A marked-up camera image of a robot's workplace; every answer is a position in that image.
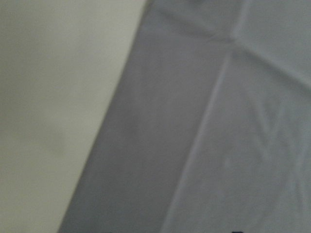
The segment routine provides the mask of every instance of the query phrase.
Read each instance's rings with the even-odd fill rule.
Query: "cream wall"
[[[55,233],[145,0],[0,0],[0,232]]]

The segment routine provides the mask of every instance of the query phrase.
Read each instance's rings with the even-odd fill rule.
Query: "wrinkled fabric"
[[[311,232],[310,11],[155,0],[59,232]]]

